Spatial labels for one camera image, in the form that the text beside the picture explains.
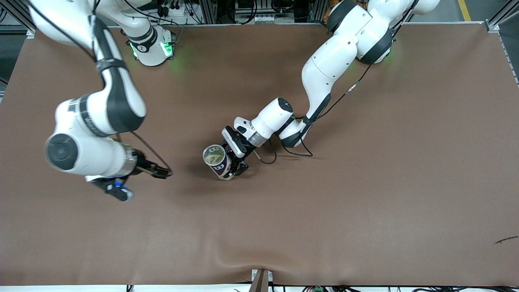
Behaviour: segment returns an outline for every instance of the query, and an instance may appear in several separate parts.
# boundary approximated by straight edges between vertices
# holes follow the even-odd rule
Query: gray floor
[[[484,21],[491,18],[507,0],[465,0],[470,18]],[[428,15],[415,15],[412,22],[452,22],[463,21],[458,0],[440,0],[433,12]],[[0,78],[9,80],[20,52],[24,35],[2,35],[2,26],[14,24],[9,16],[0,23]],[[519,70],[519,16],[500,25],[500,34],[507,48],[510,61]],[[0,84],[0,91],[5,88]]]

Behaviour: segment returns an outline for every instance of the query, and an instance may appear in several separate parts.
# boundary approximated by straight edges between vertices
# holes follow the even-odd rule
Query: brown tabletop
[[[519,235],[519,91],[484,25],[404,26],[312,128],[313,158],[275,142],[275,164],[249,157],[229,182],[202,150],[275,97],[304,114],[301,69],[325,29],[186,28],[154,68],[114,35],[148,107],[138,133],[175,174],[132,177],[121,203],[46,163],[56,106],[102,83],[79,49],[37,33],[0,104],[1,285],[232,283],[257,268],[289,285],[519,284],[519,238],[495,244]]]

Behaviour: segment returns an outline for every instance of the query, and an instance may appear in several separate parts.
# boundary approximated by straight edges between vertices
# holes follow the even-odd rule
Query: velcro strap
[[[124,61],[119,59],[101,59],[98,60],[95,63],[95,69],[101,73],[106,69],[112,68],[112,67],[121,67],[126,69],[126,64]]]

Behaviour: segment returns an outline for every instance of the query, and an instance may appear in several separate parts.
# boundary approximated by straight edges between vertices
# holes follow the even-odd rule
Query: can
[[[230,159],[225,149],[218,144],[208,146],[202,154],[203,161],[214,171],[221,180],[233,178],[230,172]]]

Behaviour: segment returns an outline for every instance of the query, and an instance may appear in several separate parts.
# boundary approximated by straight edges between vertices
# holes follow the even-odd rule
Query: yellow tape
[[[461,14],[463,15],[464,21],[471,21],[469,11],[467,10],[467,5],[465,4],[465,0],[458,0],[459,9],[461,9]]]

